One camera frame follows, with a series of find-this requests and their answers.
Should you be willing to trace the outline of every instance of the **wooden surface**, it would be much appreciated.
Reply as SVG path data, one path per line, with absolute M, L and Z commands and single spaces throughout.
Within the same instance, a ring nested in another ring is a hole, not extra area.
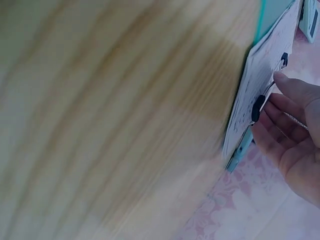
M 1 0 L 0 239 L 169 240 L 227 163 L 259 2 Z

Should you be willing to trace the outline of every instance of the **finger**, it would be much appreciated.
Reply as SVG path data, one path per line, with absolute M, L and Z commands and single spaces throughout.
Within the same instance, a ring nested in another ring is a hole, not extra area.
M 251 131 L 255 144 L 277 167 L 279 167 L 280 159 L 286 151 L 285 148 L 274 140 L 260 121 L 256 122 L 254 126 L 251 127 Z
M 285 149 L 292 148 L 296 145 L 294 141 L 287 138 L 279 128 L 272 122 L 267 113 L 263 110 L 259 122 L 262 123 L 266 131 L 272 136 L 274 140 L 276 140 L 279 144 L 281 144 Z
M 300 143 L 310 136 L 309 132 L 304 127 L 300 126 L 283 111 L 280 111 L 271 102 L 265 104 L 264 111 L 280 131 L 295 143 Z
M 303 109 L 320 98 L 320 86 L 288 78 L 279 71 L 274 73 L 273 79 L 279 90 Z
M 300 123 L 307 125 L 305 110 L 290 98 L 279 93 L 271 93 L 269 101 L 273 103 L 280 111 L 290 114 Z

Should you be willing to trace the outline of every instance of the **paper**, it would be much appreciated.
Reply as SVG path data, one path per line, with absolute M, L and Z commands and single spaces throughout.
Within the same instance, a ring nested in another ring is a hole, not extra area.
M 295 0 L 248 54 L 224 139 L 225 158 L 238 146 L 251 122 L 252 106 L 265 93 L 283 53 L 292 53 L 299 3 Z

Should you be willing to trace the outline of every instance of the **teal board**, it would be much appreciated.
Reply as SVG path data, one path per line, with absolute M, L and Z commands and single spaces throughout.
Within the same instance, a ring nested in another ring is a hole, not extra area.
M 260 17 L 253 41 L 254 45 L 269 31 L 277 18 L 292 2 L 293 0 L 261 0 Z

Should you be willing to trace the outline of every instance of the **binder clip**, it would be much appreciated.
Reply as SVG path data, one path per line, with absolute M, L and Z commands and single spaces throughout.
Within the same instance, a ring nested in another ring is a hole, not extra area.
M 281 57 L 281 61 L 280 61 L 280 65 L 279 65 L 278 70 L 280 71 L 281 69 L 285 68 L 287 65 L 288 65 L 288 54 L 285 52 L 285 53 L 283 53 L 283 55 Z M 256 123 L 259 120 L 260 113 L 268 101 L 268 97 L 271 94 L 271 89 L 274 86 L 274 84 L 275 84 L 275 82 L 272 81 L 267 86 L 264 93 L 259 95 L 258 98 L 256 99 L 255 103 L 253 104 L 252 114 L 251 114 L 251 122 L 249 124 L 250 126 L 252 126 L 254 123 Z M 252 132 L 251 132 L 250 128 L 248 127 L 242 136 L 240 144 L 238 145 L 238 147 L 234 151 L 228 165 L 226 166 L 226 170 L 228 172 L 232 173 L 235 170 L 235 168 L 240 163 L 242 158 L 246 155 L 247 150 L 248 150 L 251 142 L 253 141 L 253 138 L 254 137 L 252 135 Z

